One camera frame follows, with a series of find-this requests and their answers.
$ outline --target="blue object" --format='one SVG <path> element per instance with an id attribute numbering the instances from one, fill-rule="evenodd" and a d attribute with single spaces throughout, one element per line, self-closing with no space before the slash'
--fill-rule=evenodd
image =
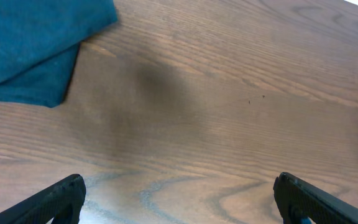
<path id="1" fill-rule="evenodd" d="M 117 21 L 112 0 L 0 0 L 0 101 L 63 101 L 79 42 Z"/>

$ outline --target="table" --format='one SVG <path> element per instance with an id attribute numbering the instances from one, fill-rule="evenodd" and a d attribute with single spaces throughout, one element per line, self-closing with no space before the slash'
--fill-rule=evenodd
<path id="1" fill-rule="evenodd" d="M 283 171 L 358 208 L 358 6 L 115 5 L 64 104 L 0 103 L 0 212 L 72 173 L 80 223 L 281 223 Z"/>

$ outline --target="towel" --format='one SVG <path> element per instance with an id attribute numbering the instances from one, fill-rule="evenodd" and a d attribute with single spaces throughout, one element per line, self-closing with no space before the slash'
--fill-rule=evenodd
<path id="1" fill-rule="evenodd" d="M 79 43 L 116 21 L 112 0 L 0 0 L 0 101 L 59 105 Z"/>

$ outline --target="teal fabric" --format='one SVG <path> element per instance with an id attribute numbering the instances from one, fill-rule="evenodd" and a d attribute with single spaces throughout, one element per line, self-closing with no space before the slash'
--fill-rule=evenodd
<path id="1" fill-rule="evenodd" d="M 0 0 L 0 101 L 59 105 L 79 42 L 116 21 L 112 0 Z"/>

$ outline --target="wooden table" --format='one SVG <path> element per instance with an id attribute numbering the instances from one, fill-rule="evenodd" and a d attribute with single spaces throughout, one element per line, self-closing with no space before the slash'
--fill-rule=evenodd
<path id="1" fill-rule="evenodd" d="M 282 171 L 358 207 L 358 6 L 115 3 L 64 104 L 0 103 L 0 212 L 72 173 L 81 223 L 281 223 Z"/>

